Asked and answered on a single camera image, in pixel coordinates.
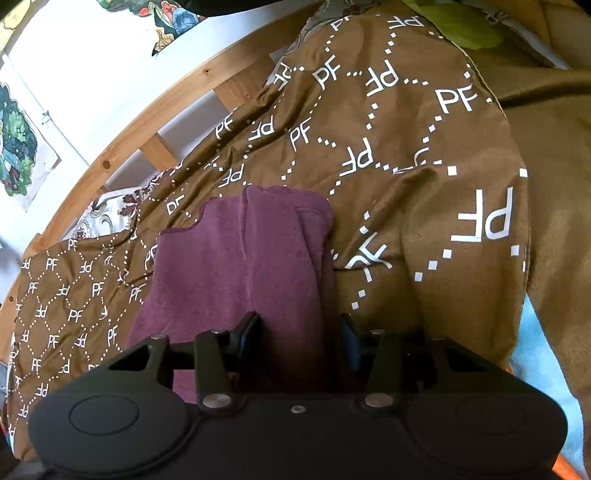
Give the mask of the wooden bed frame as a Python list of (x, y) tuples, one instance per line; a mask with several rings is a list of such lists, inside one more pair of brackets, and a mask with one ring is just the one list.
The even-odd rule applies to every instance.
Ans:
[(256, 96), (274, 66), (271, 55), (297, 38), (320, 5), (318, 1), (276, 3), (276, 8), (283, 8), (281, 13), (228, 46), (216, 47), (214, 53), (169, 84), (167, 90), (114, 137), (76, 181), (67, 180), (57, 186), (60, 203), (51, 210), (52, 217), (45, 228), (34, 232), (21, 259), (26, 260), (58, 243), (92, 200), (106, 191), (105, 184), (136, 151), (157, 170), (175, 166), (176, 155), (159, 131), (208, 92), (214, 92), (228, 110)]

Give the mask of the green packet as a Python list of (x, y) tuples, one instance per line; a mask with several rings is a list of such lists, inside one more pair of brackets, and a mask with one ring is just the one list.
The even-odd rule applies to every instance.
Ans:
[(486, 12), (469, 1), (405, 1), (405, 4), (431, 22), (446, 39), (464, 49), (493, 49), (505, 40), (499, 28), (486, 19)]

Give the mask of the maroon long-sleeve top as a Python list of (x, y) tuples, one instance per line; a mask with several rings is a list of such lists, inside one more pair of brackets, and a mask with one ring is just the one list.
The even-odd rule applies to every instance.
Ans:
[(256, 312), (273, 349), (266, 386), (324, 387), (337, 364), (333, 221), (327, 198), (282, 186), (208, 201), (193, 226), (160, 234), (129, 345), (155, 334), (188, 342)]

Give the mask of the colourful landscape poster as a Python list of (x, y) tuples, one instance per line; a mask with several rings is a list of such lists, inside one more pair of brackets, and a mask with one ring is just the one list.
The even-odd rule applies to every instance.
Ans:
[(150, 18), (157, 36), (152, 48), (153, 56), (206, 19), (185, 9), (178, 1), (98, 0), (97, 3), (110, 13), (129, 11), (136, 17)]

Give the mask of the orange and blue blanket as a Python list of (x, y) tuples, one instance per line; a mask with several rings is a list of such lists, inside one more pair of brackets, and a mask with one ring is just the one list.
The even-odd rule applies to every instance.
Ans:
[(584, 421), (579, 401), (572, 394), (558, 358), (552, 350), (528, 295), (525, 296), (518, 327), (517, 344), (509, 361), (521, 380), (550, 396), (562, 408), (568, 430), (561, 455), (565, 474), (589, 479), (584, 465)]

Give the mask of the anime girl poster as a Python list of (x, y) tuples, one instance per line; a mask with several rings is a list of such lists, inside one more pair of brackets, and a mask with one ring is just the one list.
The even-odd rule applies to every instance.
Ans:
[(60, 157), (1, 84), (1, 191), (26, 212)]

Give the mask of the brown PF patterned blanket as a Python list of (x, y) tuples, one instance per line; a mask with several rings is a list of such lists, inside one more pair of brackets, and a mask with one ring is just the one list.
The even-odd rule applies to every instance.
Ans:
[(358, 332), (421, 326), (513, 373), (528, 295), (580, 403), (589, 475), (590, 57), (574, 36), (590, 19), (569, 1), (469, 2), (501, 45), (457, 46), (405, 1), (322, 3), (256, 96), (228, 110), (208, 92), (159, 131), (179, 174), (160, 232), (61, 238), (23, 261), (4, 313), (15, 458), (35, 459), (42, 399), (131, 346), (160, 234), (282, 186), (328, 199), (335, 313)]

